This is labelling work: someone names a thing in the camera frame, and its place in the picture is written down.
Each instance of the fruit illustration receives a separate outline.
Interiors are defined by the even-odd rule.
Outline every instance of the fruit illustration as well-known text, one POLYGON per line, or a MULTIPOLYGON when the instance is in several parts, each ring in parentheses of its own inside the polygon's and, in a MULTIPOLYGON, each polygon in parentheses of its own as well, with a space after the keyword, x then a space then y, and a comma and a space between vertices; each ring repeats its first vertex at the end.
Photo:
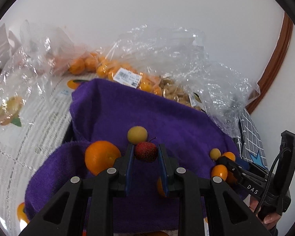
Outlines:
POLYGON ((25 208, 25 203, 23 202, 18 206, 18 208, 16 210, 16 215, 17 215, 19 221, 23 220, 28 224, 30 221, 24 212, 24 208, 25 208))
POLYGON ((85 165, 97 176, 103 170, 111 168, 117 158, 121 157, 119 149, 108 141, 97 141, 85 151, 85 165))
POLYGON ((236 160, 236 156, 232 152, 223 153, 222 156, 225 156, 225 157, 227 157, 228 159, 230 159, 232 161, 236 160))
POLYGON ((134 156, 138 160, 153 162, 157 158, 157 148, 151 142, 141 142, 136 145, 134 156))
POLYGON ((80 75, 85 70, 85 63, 82 58, 75 59, 71 62, 69 72, 73 75, 80 75))
POLYGON ((134 126, 129 129, 127 138, 128 141, 134 145, 137 145, 140 142, 145 142, 148 139, 148 132, 145 128, 141 126, 134 126))
POLYGON ((72 90, 76 90, 83 82, 88 82, 88 80, 70 80, 67 82, 67 86, 72 90))
POLYGON ((19 112, 23 107, 23 99, 20 96, 12 97, 0 106, 0 125, 6 126, 10 123, 21 127, 19 112))
POLYGON ((221 157, 221 152, 219 149, 213 148, 209 155, 212 160, 216 161, 219 157, 221 157))
POLYGON ((228 171, 224 165, 216 165, 212 169, 211 177, 219 176, 225 181, 227 179, 227 174, 228 174, 228 171))
POLYGON ((95 73, 96 72, 96 67, 97 67, 97 64, 98 64, 98 59, 96 57, 93 57, 93 56, 87 57, 84 60, 84 64, 85 64, 85 69, 88 72, 95 73))
POLYGON ((158 180, 156 182, 156 188, 157 188, 157 192, 159 193, 160 196, 166 197, 164 190, 163 190, 162 180, 160 177, 158 178, 158 180))

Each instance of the finger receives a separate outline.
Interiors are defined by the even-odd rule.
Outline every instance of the finger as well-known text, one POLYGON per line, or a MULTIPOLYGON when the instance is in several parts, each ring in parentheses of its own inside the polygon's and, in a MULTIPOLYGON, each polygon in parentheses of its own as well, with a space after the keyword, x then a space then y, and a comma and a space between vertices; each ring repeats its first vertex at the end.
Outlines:
POLYGON ((277 213, 271 213, 269 215, 267 215, 263 222, 265 224, 270 224, 270 223, 273 223, 273 222, 278 222, 280 220, 281 216, 277 213))
POLYGON ((258 206, 258 201, 254 198, 254 197, 250 197, 250 204, 249 207, 252 208, 253 210, 256 209, 256 207, 258 206))

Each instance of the orange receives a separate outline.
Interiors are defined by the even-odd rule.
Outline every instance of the orange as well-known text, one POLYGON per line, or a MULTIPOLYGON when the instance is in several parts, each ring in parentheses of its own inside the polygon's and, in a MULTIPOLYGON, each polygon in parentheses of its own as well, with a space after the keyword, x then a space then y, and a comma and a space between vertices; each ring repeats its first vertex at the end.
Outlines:
POLYGON ((91 54, 93 57, 97 57, 97 56, 98 56, 98 53, 97 53, 97 52, 90 52, 90 54, 91 54))
POLYGON ((108 68, 105 65, 101 65, 97 68, 96 73, 99 78, 106 78, 108 74, 108 68))
POLYGON ((98 61, 99 61, 100 63, 102 63, 102 62, 104 62, 104 61, 107 61, 107 59, 106 59, 104 56, 100 56, 100 57, 98 58, 98 61))
POLYGON ((21 221, 25 221, 27 224, 30 222, 29 219, 27 218, 27 215, 25 214, 24 212, 24 207, 25 207, 25 203, 21 203, 17 210, 16 210, 16 214, 17 214, 17 217, 18 217, 18 220, 21 221))
POLYGON ((230 159, 232 161, 235 161, 236 160, 236 156, 232 152, 223 153, 222 156, 226 156, 228 159, 230 159))
POLYGON ((69 72, 73 75, 80 75, 85 70, 84 60, 82 58, 78 58, 72 61, 69 72))
POLYGON ((167 233, 159 231, 159 232, 148 232, 148 233, 144 233, 144 236, 168 236, 167 233))
POLYGON ((96 67, 98 64, 98 59, 96 57, 90 56, 84 60, 85 68, 88 72, 96 72, 96 67))
POLYGON ((109 79, 110 81, 113 81, 113 77, 114 77, 114 75, 118 72, 118 70, 119 70, 120 67, 121 67, 121 66, 119 65, 119 66, 116 66, 116 67, 111 68, 111 69, 108 71, 108 79, 109 79))
POLYGON ((155 94, 155 95, 158 95, 158 96, 163 96, 163 92, 162 92, 162 89, 161 89, 161 87, 160 86, 156 86, 156 87, 154 87, 154 89, 153 89, 153 93, 155 94))
POLYGON ((157 182, 156 182, 156 187, 157 187, 157 192, 159 193, 160 196, 166 197, 164 191, 163 191, 163 185, 162 185, 162 180, 159 177, 157 182))
POLYGON ((234 174, 230 171, 228 172, 226 183, 228 183, 229 185, 237 184, 237 179, 234 177, 234 174))
POLYGON ((228 174, 228 171, 227 171, 227 168, 224 165, 216 165, 212 169, 211 177, 219 176, 225 181, 226 178, 227 178, 227 174, 228 174))
POLYGON ((139 89, 146 91, 146 92, 152 92, 153 91, 153 86, 151 82, 146 78, 145 76, 142 77, 141 83, 139 85, 139 89))
POLYGON ((85 165, 97 176, 103 170, 111 168, 115 160, 121 157, 119 149, 108 141, 97 141, 85 151, 85 165))

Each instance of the purple towel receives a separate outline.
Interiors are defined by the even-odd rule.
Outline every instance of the purple towel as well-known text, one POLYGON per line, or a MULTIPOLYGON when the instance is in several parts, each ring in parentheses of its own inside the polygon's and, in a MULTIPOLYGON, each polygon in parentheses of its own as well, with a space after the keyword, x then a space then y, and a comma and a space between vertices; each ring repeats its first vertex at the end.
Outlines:
MULTIPOLYGON (((174 101, 107 80, 94 79, 73 94, 70 107, 77 142, 59 147, 35 173, 26 190, 25 212, 29 219, 46 204, 72 176, 89 173, 84 152, 91 142, 106 140, 124 155, 128 130, 136 125, 148 131, 152 142, 164 143, 168 155, 179 165, 200 177, 210 178, 215 162, 213 148, 222 153, 239 152, 203 112, 174 101)), ((156 189, 157 161, 135 160, 131 192, 127 198, 114 198, 114 232, 150 232, 178 228, 179 200, 162 198, 156 189)))

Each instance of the clear plastic bag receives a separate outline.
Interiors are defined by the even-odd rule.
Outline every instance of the clear plastic bag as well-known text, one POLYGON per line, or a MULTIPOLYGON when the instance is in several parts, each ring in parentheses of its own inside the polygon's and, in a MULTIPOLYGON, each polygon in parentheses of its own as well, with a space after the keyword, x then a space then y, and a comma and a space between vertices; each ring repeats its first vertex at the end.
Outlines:
POLYGON ((85 53, 85 47, 74 46, 60 28, 25 21, 20 36, 22 46, 0 74, 0 126, 32 123, 19 115, 22 107, 30 97, 49 101, 69 63, 85 53))
POLYGON ((152 87, 144 90, 157 94, 161 89, 165 98, 203 109, 226 134, 236 137, 244 107, 260 90, 240 73, 210 61, 204 38, 195 29, 132 29, 101 51, 99 76, 114 80, 120 67, 139 72, 139 88, 147 78, 152 87))

